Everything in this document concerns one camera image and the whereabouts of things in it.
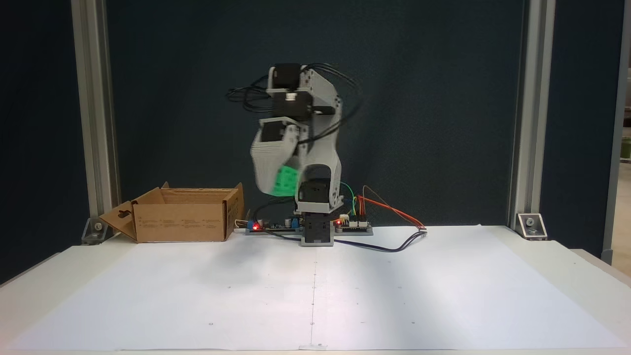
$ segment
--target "orange wire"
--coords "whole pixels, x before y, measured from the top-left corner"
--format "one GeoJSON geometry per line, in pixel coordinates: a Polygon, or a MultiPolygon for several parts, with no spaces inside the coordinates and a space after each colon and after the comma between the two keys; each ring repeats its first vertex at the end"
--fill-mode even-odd
{"type": "Polygon", "coordinates": [[[421,221],[419,221],[418,219],[416,219],[416,218],[414,218],[414,217],[412,217],[412,216],[408,215],[407,213],[402,212],[402,211],[400,211],[400,210],[398,210],[398,209],[396,209],[396,208],[394,208],[394,207],[390,207],[390,206],[385,205],[385,204],[383,204],[383,203],[381,203],[381,202],[377,202],[377,201],[371,200],[370,198],[364,197],[364,196],[362,196],[362,195],[359,195],[359,196],[358,196],[358,198],[359,198],[359,199],[361,199],[361,200],[366,200],[366,201],[368,201],[368,202],[370,202],[370,203],[373,203],[373,204],[375,204],[375,205],[377,205],[377,206],[386,207],[386,208],[388,208],[388,209],[390,209],[390,210],[394,211],[394,212],[395,212],[395,213],[397,213],[397,214],[400,214],[400,215],[402,215],[402,216],[405,216],[405,217],[408,219],[408,221],[410,221],[410,222],[414,223],[416,226],[420,226],[420,227],[425,228],[425,225],[424,225],[424,224],[422,224],[422,223],[421,223],[421,221]]]}

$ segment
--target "white table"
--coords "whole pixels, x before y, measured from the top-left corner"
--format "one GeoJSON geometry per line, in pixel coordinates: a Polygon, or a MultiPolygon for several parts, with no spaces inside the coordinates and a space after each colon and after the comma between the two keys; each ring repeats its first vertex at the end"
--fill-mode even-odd
{"type": "MultiPolygon", "coordinates": [[[[600,260],[554,241],[525,241],[506,227],[487,227],[513,252],[627,344],[631,344],[631,280],[600,260]]],[[[99,246],[73,246],[0,288],[0,349],[106,270],[134,243],[117,236],[99,246]]],[[[226,351],[125,351],[142,354],[206,354],[226,351]]],[[[305,351],[292,351],[305,354],[305,351]]],[[[452,354],[454,351],[397,351],[452,354]]],[[[65,354],[64,351],[8,351],[8,354],[65,354]]],[[[103,354],[77,351],[74,354],[103,354]]],[[[631,354],[631,347],[458,351],[459,354],[631,354]]]]}

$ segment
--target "wire bundle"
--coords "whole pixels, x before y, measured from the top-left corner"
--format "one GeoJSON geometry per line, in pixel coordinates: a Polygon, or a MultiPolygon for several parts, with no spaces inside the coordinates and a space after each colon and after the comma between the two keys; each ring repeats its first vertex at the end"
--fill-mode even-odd
{"type": "Polygon", "coordinates": [[[357,83],[357,81],[355,81],[353,78],[351,78],[350,76],[340,72],[339,70],[337,70],[336,68],[334,68],[333,66],[331,66],[330,64],[327,63],[311,63],[306,65],[304,68],[302,68],[302,71],[308,71],[310,69],[316,69],[316,70],[320,70],[320,71],[324,71],[327,72],[329,74],[332,74],[334,76],[337,76],[338,78],[342,79],[344,82],[346,82],[352,89],[355,90],[357,97],[358,97],[358,101],[355,104],[355,106],[353,107],[353,109],[351,109],[348,113],[346,113],[344,116],[342,116],[342,118],[330,125],[328,128],[326,128],[324,131],[320,132],[319,134],[309,137],[305,140],[301,140],[298,142],[298,144],[303,144],[303,143],[310,143],[312,141],[316,141],[318,139],[324,138],[326,136],[329,136],[333,133],[335,133],[336,131],[339,131],[339,128],[342,127],[342,125],[344,125],[346,122],[348,122],[348,120],[353,117],[354,115],[357,114],[357,112],[359,112],[359,109],[362,106],[362,88],[359,86],[359,83],[357,83]]]}
{"type": "MultiPolygon", "coordinates": [[[[362,89],[357,83],[357,81],[355,81],[353,78],[340,72],[339,70],[337,70],[330,64],[326,64],[326,63],[307,64],[306,66],[302,68],[301,72],[304,73],[311,69],[329,73],[331,75],[338,77],[339,79],[342,79],[352,89],[354,89],[354,91],[356,91],[358,95],[358,102],[355,104],[353,109],[349,111],[347,114],[344,114],[338,122],[333,123],[329,127],[325,128],[324,131],[318,133],[317,135],[298,141],[298,144],[310,143],[310,142],[319,140],[321,138],[324,138],[326,136],[329,136],[337,132],[339,128],[342,127],[342,125],[344,125],[346,122],[348,122],[348,120],[351,117],[357,114],[357,112],[359,111],[362,105],[362,89]]],[[[255,112],[255,113],[272,112],[273,107],[269,103],[259,104],[259,105],[255,104],[257,101],[267,101],[271,98],[271,96],[269,96],[266,91],[266,87],[260,86],[260,83],[264,82],[267,79],[268,79],[268,75],[264,75],[258,78],[257,80],[253,81],[250,85],[247,85],[246,87],[231,88],[226,93],[226,98],[230,102],[241,102],[242,107],[245,110],[250,111],[250,112],[255,112]]]]}
{"type": "Polygon", "coordinates": [[[250,85],[240,88],[231,88],[226,93],[226,98],[230,102],[241,102],[241,106],[250,112],[264,113],[272,112],[271,104],[268,105],[254,105],[255,101],[264,101],[271,99],[268,95],[266,88],[259,84],[267,80],[268,76],[264,75],[257,80],[254,80],[250,85]]]}
{"type": "Polygon", "coordinates": [[[366,186],[366,185],[363,186],[362,194],[361,195],[357,195],[357,200],[359,201],[359,214],[360,215],[363,215],[363,216],[366,215],[366,201],[368,201],[370,203],[373,203],[374,205],[377,205],[377,206],[380,206],[380,207],[384,207],[384,208],[388,208],[389,210],[392,210],[394,213],[398,214],[403,220],[412,223],[418,229],[418,231],[414,232],[408,239],[406,239],[406,241],[403,242],[403,244],[401,244],[401,246],[399,246],[398,248],[394,248],[394,249],[385,248],[383,246],[377,246],[377,245],[372,245],[372,244],[359,243],[359,242],[356,242],[356,241],[345,241],[345,240],[335,239],[336,242],[342,243],[342,244],[353,245],[353,246],[359,246],[361,248],[368,248],[368,249],[373,249],[373,250],[385,251],[387,253],[397,253],[397,252],[402,251],[405,248],[409,247],[410,244],[412,244],[412,242],[414,240],[416,240],[417,238],[427,235],[427,229],[425,228],[425,226],[418,219],[416,219],[416,218],[406,214],[405,212],[402,212],[402,211],[400,211],[400,210],[388,205],[388,203],[383,198],[381,198],[381,196],[379,196],[379,194],[377,194],[373,189],[369,188],[368,186],[366,186]],[[383,203],[377,202],[375,200],[371,200],[370,198],[366,198],[365,197],[366,189],[370,190],[370,192],[372,192],[383,203]]]}
{"type": "MultiPolygon", "coordinates": [[[[346,183],[342,183],[343,185],[345,185],[351,192],[351,196],[353,196],[353,206],[351,208],[351,211],[354,211],[355,209],[355,194],[353,192],[353,189],[351,189],[351,187],[346,184],[346,183]]],[[[275,200],[271,200],[270,202],[267,202],[265,205],[262,205],[258,208],[256,208],[254,210],[254,213],[252,214],[254,220],[257,220],[257,214],[258,212],[260,212],[262,209],[264,209],[267,206],[271,206],[271,205],[277,205],[277,204],[281,204],[281,203],[289,203],[293,201],[293,197],[285,197],[285,198],[279,198],[279,199],[275,199],[275,200]]],[[[335,241],[337,243],[341,243],[341,244],[347,244],[347,245],[352,245],[352,246],[358,246],[360,248],[367,248],[367,249],[372,249],[372,250],[377,250],[377,251],[383,251],[386,253],[397,253],[399,251],[405,250],[407,247],[409,247],[414,240],[416,240],[419,237],[423,237],[427,235],[427,228],[416,218],[388,205],[388,203],[386,201],[384,201],[383,198],[381,198],[381,196],[379,196],[373,189],[369,188],[368,186],[364,185],[363,186],[363,192],[362,195],[357,195],[357,201],[359,201],[359,205],[360,205],[360,215],[365,215],[366,214],[366,206],[365,206],[365,201],[368,201],[370,203],[373,203],[374,205],[380,206],[380,207],[384,207],[384,208],[388,208],[389,210],[392,210],[394,213],[398,214],[401,218],[403,218],[405,221],[412,223],[418,230],[416,232],[414,232],[410,237],[408,237],[403,244],[401,244],[398,248],[386,248],[383,246],[379,246],[379,245],[372,245],[372,244],[366,244],[366,243],[360,243],[360,242],[356,242],[356,241],[348,241],[348,240],[343,240],[343,239],[335,239],[335,241]],[[381,202],[377,202],[374,200],[371,200],[370,198],[366,198],[364,197],[363,194],[365,194],[365,190],[368,189],[370,190],[377,198],[379,198],[383,203],[381,202]]],[[[300,238],[293,238],[293,237],[288,237],[288,236],[283,236],[281,234],[269,231],[265,228],[263,228],[261,226],[261,230],[272,235],[272,236],[276,236],[282,239],[288,239],[288,240],[294,240],[294,241],[299,241],[300,238]]]]}

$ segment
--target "black cable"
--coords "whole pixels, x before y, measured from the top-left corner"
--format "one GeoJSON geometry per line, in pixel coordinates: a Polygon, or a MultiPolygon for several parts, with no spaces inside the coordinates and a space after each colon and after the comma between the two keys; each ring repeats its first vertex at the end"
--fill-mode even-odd
{"type": "Polygon", "coordinates": [[[311,63],[311,64],[307,64],[304,68],[302,68],[302,71],[308,71],[311,69],[318,69],[321,71],[325,71],[329,74],[333,74],[335,76],[337,76],[338,78],[341,78],[342,80],[344,80],[351,88],[353,88],[356,92],[357,95],[359,97],[358,102],[355,104],[355,106],[353,107],[353,109],[351,111],[349,111],[347,114],[345,114],[342,118],[340,118],[340,120],[332,125],[330,125],[328,128],[326,128],[324,131],[318,133],[315,136],[309,137],[307,139],[298,141],[298,144],[303,144],[303,143],[310,143],[316,140],[319,140],[321,138],[324,138],[326,136],[329,136],[335,132],[337,132],[340,127],[342,127],[346,122],[348,122],[348,120],[353,117],[355,114],[357,114],[357,112],[359,112],[359,109],[362,106],[362,89],[359,86],[359,84],[357,83],[357,81],[355,81],[353,78],[349,77],[348,75],[340,72],[339,70],[337,70],[336,68],[334,68],[333,66],[331,66],[330,64],[326,64],[326,63],[311,63]]]}
{"type": "MultiPolygon", "coordinates": [[[[281,205],[283,203],[290,203],[290,202],[293,202],[293,197],[292,196],[283,197],[283,198],[277,198],[275,200],[270,200],[267,203],[265,203],[264,205],[258,206],[254,210],[254,212],[252,213],[252,219],[253,219],[254,223],[258,223],[257,215],[262,209],[264,209],[266,207],[269,207],[269,206],[272,206],[272,205],[281,205]]],[[[263,232],[265,232],[265,233],[267,233],[267,234],[269,234],[271,236],[274,236],[274,237],[279,237],[279,238],[282,238],[282,239],[287,239],[287,240],[292,240],[292,241],[299,241],[299,240],[301,240],[301,238],[293,238],[293,237],[283,236],[281,234],[269,231],[263,226],[259,226],[259,227],[261,228],[261,230],[263,232]]],[[[418,237],[424,236],[426,234],[427,234],[427,230],[426,229],[419,229],[414,234],[412,234],[408,239],[406,239],[403,242],[403,244],[401,244],[400,247],[395,248],[395,249],[385,248],[383,246],[378,246],[378,245],[359,243],[359,242],[356,242],[356,241],[346,241],[346,240],[340,240],[340,239],[335,239],[334,241],[337,242],[337,243],[341,243],[341,244],[358,246],[360,248],[367,248],[367,249],[372,249],[372,250],[377,250],[377,251],[383,251],[383,252],[386,252],[386,253],[397,253],[397,252],[399,252],[401,250],[405,250],[407,247],[409,247],[412,244],[412,242],[414,240],[416,240],[418,237]]]]}
{"type": "Polygon", "coordinates": [[[345,240],[340,240],[340,239],[335,239],[335,242],[336,243],[347,244],[347,245],[352,245],[352,246],[358,246],[360,248],[367,248],[367,249],[372,249],[372,250],[384,251],[386,253],[397,253],[397,252],[405,250],[407,247],[409,247],[410,244],[412,244],[412,242],[416,238],[418,238],[420,236],[425,236],[425,235],[427,235],[427,231],[426,230],[416,231],[408,239],[406,239],[405,242],[403,242],[403,244],[401,244],[400,247],[395,248],[395,249],[385,248],[383,246],[378,246],[378,245],[359,243],[359,242],[356,242],[356,241],[345,241],[345,240]]]}
{"type": "Polygon", "coordinates": [[[251,104],[252,101],[267,100],[271,98],[267,94],[266,88],[259,86],[259,83],[265,81],[267,78],[268,75],[263,75],[246,87],[231,88],[225,96],[230,102],[241,102],[242,107],[247,111],[255,113],[271,112],[271,105],[258,106],[251,104]]]}
{"type": "MultiPolygon", "coordinates": [[[[272,205],[282,205],[283,203],[290,203],[293,202],[293,196],[291,197],[283,197],[283,198],[278,198],[276,200],[271,200],[269,202],[267,202],[264,205],[258,206],[254,212],[252,213],[252,219],[254,220],[254,223],[258,223],[258,219],[257,219],[257,214],[264,208],[268,207],[268,206],[272,206],[272,205]]],[[[292,238],[292,237],[287,237],[287,236],[283,236],[281,234],[278,233],[274,233],[272,231],[267,230],[265,227],[263,226],[259,226],[261,228],[262,231],[264,231],[267,234],[270,234],[274,237],[279,237],[282,239],[288,239],[288,240],[292,240],[292,241],[299,241],[300,238],[292,238]]]]}

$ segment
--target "red wire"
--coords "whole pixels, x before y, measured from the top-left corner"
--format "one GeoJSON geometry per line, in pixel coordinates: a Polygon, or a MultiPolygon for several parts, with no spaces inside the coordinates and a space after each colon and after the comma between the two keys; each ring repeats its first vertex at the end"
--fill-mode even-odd
{"type": "Polygon", "coordinates": [[[385,204],[383,204],[383,203],[381,203],[381,202],[377,202],[377,201],[371,200],[370,198],[364,197],[364,196],[362,196],[362,195],[359,195],[359,196],[357,196],[357,197],[358,197],[358,198],[359,198],[359,199],[360,199],[363,203],[365,203],[364,201],[368,201],[368,202],[373,203],[373,204],[375,204],[375,205],[377,205],[377,206],[381,206],[381,207],[388,208],[388,209],[390,209],[390,210],[394,211],[395,213],[397,213],[397,214],[399,214],[399,215],[401,215],[401,216],[405,216],[405,217],[406,217],[406,219],[407,219],[408,221],[412,222],[415,226],[417,226],[417,227],[421,227],[421,228],[425,228],[425,225],[423,225],[423,224],[421,223],[421,221],[419,221],[418,219],[416,219],[416,218],[414,218],[414,217],[412,217],[412,216],[408,215],[408,214],[407,214],[407,213],[405,213],[405,212],[402,212],[402,211],[400,211],[400,210],[398,210],[398,209],[396,209],[396,208],[394,208],[394,207],[390,207],[390,206],[388,206],[388,205],[385,205],[385,204]]]}

